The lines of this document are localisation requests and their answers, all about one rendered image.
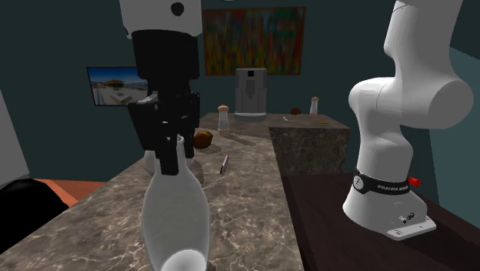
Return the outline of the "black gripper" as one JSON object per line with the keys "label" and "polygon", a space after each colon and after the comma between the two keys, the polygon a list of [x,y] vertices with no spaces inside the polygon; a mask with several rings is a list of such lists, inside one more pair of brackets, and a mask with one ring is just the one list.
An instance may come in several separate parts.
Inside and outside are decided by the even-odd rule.
{"label": "black gripper", "polygon": [[[194,158],[194,134],[199,127],[199,99],[190,81],[199,77],[198,39],[183,32],[138,30],[132,33],[138,77],[148,83],[145,99],[128,103],[128,113],[144,150],[155,151],[159,172],[178,174],[177,134],[184,139],[186,159]],[[177,131],[168,106],[156,94],[178,95]]]}

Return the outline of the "grey coffee machine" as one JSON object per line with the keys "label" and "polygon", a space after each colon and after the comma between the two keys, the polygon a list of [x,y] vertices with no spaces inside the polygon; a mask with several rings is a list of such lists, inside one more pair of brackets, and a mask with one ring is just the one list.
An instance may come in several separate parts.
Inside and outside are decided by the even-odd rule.
{"label": "grey coffee machine", "polygon": [[267,69],[235,70],[235,113],[240,122],[266,119]]}

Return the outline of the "white glass vase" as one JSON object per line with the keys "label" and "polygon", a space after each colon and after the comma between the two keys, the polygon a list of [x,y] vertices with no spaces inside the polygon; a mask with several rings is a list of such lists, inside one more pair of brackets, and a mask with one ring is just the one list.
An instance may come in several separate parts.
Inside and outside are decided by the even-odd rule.
{"label": "white glass vase", "polygon": [[141,231],[154,271],[206,271],[210,244],[210,212],[200,182],[187,167],[184,138],[177,137],[178,174],[155,174],[145,192]]}

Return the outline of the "dark robot stand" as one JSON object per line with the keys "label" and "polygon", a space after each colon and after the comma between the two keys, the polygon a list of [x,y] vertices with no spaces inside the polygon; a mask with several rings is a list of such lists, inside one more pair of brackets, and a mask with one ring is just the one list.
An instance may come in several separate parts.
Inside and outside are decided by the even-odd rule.
{"label": "dark robot stand", "polygon": [[342,210],[352,174],[284,176],[308,271],[480,271],[480,229],[427,200],[435,230],[402,241],[364,229]]}

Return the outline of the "framed landscape wall picture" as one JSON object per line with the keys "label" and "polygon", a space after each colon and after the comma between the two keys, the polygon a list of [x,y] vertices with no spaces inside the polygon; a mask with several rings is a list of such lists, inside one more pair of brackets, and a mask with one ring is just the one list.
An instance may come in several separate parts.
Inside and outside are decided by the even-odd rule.
{"label": "framed landscape wall picture", "polygon": [[124,106],[147,97],[148,83],[136,67],[87,67],[92,98],[97,106]]}

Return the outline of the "colourful wall painting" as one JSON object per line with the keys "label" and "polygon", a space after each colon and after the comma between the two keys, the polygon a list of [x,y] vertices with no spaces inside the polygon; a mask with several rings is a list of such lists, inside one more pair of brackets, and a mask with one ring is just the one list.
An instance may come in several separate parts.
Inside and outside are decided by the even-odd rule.
{"label": "colourful wall painting", "polygon": [[305,6],[203,10],[205,74],[300,75],[305,16]]}

